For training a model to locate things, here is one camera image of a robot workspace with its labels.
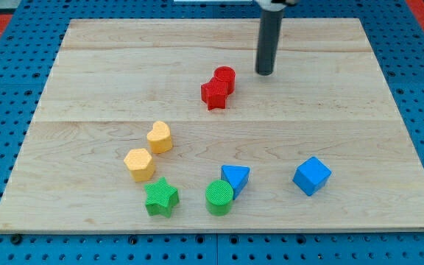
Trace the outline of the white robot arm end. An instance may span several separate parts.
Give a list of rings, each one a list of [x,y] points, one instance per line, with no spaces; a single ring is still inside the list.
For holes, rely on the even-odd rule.
[[[299,0],[254,0],[262,10],[277,12],[298,4]]]

